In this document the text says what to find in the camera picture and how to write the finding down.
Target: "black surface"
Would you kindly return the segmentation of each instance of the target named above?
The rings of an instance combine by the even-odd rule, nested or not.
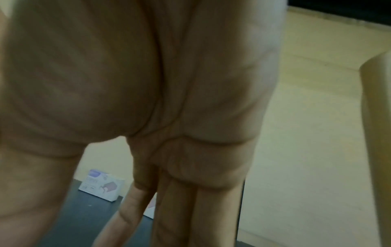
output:
[[[90,247],[106,222],[117,211],[122,197],[115,202],[79,191],[74,180],[60,216],[38,247]],[[125,247],[148,247],[152,220],[143,217],[136,233]],[[237,247],[251,247],[237,243]]]
[[[391,0],[289,0],[289,5],[391,25]]]

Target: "wrinkled skin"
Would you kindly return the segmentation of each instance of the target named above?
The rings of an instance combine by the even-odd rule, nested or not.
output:
[[[20,1],[2,53],[2,246],[33,246],[85,147],[117,136],[134,183],[95,247],[122,246],[156,191],[153,247],[233,246],[285,5]]]

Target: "hand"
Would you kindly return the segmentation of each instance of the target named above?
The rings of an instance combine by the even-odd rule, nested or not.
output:
[[[157,191],[152,246],[233,246],[285,4],[21,1],[4,42],[0,172],[23,179],[4,181],[0,240],[33,244],[84,148],[126,136],[134,183],[94,245],[121,246]],[[43,226],[20,232],[31,241],[2,232],[37,212]]]

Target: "skin crease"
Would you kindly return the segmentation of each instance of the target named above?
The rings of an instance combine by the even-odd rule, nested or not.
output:
[[[2,46],[2,246],[34,246],[85,147],[117,136],[130,146],[134,183],[93,246],[122,246],[156,191],[153,247],[234,246],[285,7],[20,0]]]

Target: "dark table surface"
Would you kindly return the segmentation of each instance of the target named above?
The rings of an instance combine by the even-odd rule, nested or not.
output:
[[[89,247],[100,230],[117,211],[122,197],[109,202],[79,191],[80,181],[74,180],[57,222],[38,247]],[[143,217],[136,233],[125,247],[148,247],[152,220]],[[237,242],[237,247],[251,247]]]

